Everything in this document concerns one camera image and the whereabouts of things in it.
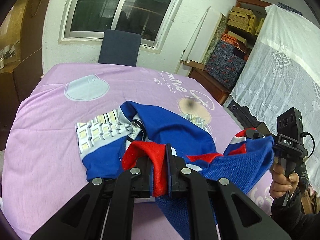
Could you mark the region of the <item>person's right hand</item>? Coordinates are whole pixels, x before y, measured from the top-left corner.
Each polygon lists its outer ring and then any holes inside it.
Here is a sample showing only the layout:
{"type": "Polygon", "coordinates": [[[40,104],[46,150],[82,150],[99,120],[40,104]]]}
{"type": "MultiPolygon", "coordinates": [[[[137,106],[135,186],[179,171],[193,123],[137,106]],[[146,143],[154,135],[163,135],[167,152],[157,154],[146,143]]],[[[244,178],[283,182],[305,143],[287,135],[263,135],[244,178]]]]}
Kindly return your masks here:
{"type": "Polygon", "coordinates": [[[273,199],[279,199],[287,193],[291,196],[299,183],[298,174],[292,173],[288,177],[284,176],[284,169],[279,164],[273,165],[271,173],[272,183],[270,186],[270,196],[273,199]]]}

